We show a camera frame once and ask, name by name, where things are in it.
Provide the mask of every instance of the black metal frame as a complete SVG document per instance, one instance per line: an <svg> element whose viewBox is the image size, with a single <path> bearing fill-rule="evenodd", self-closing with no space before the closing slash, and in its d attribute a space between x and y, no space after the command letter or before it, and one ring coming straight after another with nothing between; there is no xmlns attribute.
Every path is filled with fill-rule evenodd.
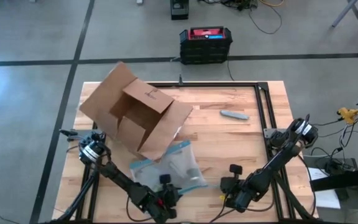
<svg viewBox="0 0 358 224"><path fill-rule="evenodd" d="M184 82L184 83L148 82L148 84L150 84L154 87L157 87L157 88L173 88L173 87L252 87L252 88L254 88L258 111L259 111L259 117L260 117L260 125L262 127L262 136L263 136L264 142L265 142L267 159L269 160L273 157L272 152L267 148L267 145L266 145L267 142L266 142L266 138L265 138L265 134L264 134L264 129L268 128L268 127L267 127L265 113L264 113L264 107L263 107L263 103L262 103L262 96L260 94L261 90L263 90L265 93L266 105L267 105L271 128L277 128L276 120L274 117L273 104L272 104L272 100L271 100L270 92L269 92L269 85L267 82ZM97 128L95 123L93 124L92 128L93 129ZM83 183L86 180L86 178L89 176L89 173L90 173L90 168L88 166L86 166L84 169L84 174L83 174ZM289 185L287 172L286 172L285 168L280 171L280 174L281 174L284 182L287 185ZM91 199L89 201L88 220L93 220L94 208L96 205L96 197L97 197L97 191L98 191L98 184L99 184L99 178L97 178L93 184ZM273 190L273 198L274 198L274 202L275 202L277 217L279 220L285 220L285 217L283 214L283 208L282 208L282 204L281 204L280 193L278 191L278 185L275 180L272 180L271 185L272 185L272 190ZM294 206L290 203L287 196L285 196L285 199L286 199L286 203L287 203L287 207L288 207L288 211L289 211L289 218L295 219L296 216L295 216ZM83 210L83 202L78 207L75 220L82 220L82 213L83 213L82 210Z"/></svg>

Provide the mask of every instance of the clear plastic bag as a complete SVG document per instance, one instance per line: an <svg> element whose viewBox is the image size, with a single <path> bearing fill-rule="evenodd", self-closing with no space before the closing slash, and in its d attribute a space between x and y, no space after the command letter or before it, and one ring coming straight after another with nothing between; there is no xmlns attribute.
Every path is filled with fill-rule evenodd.
<svg viewBox="0 0 358 224"><path fill-rule="evenodd" d="M154 191L161 189L160 175L164 174L170 174L171 183L181 188L179 194L208 186L196 163L190 141L169 147L158 163L146 159L132 163L130 168L134 181Z"/></svg>

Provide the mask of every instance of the yellow cable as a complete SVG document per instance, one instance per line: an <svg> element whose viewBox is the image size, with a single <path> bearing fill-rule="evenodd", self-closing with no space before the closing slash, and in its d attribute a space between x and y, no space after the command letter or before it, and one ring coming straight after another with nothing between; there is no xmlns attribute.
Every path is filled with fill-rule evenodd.
<svg viewBox="0 0 358 224"><path fill-rule="evenodd" d="M263 4L265 4L265 5L267 5L267 6L270 6L270 7L277 7L277 6L281 6L283 3L284 3L284 0L281 0L281 2L280 3L278 3L278 4L270 4L270 3L267 3L267 2L265 2L264 0L259 0L261 3L263 3Z"/></svg>

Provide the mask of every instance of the metal stand leg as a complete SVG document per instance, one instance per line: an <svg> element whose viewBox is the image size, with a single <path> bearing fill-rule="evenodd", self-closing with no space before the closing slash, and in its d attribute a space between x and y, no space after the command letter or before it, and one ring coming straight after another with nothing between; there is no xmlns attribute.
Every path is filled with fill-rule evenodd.
<svg viewBox="0 0 358 224"><path fill-rule="evenodd" d="M352 0L351 2L349 2L347 4L347 6L343 9L343 11L339 14L338 18L336 18L336 20L332 24L333 27L336 27L339 24L339 22L343 19L343 17L345 17L347 12L349 12L349 10L351 10L351 8L354 6L354 4L356 2L357 2L357 0Z"/></svg>

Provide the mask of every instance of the open cardboard box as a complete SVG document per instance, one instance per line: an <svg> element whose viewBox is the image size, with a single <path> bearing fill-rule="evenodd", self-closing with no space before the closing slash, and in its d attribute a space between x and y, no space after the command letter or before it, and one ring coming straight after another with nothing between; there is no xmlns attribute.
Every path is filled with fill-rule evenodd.
<svg viewBox="0 0 358 224"><path fill-rule="evenodd" d="M165 153L192 109L139 80L122 62L80 106L110 138L152 160Z"/></svg>

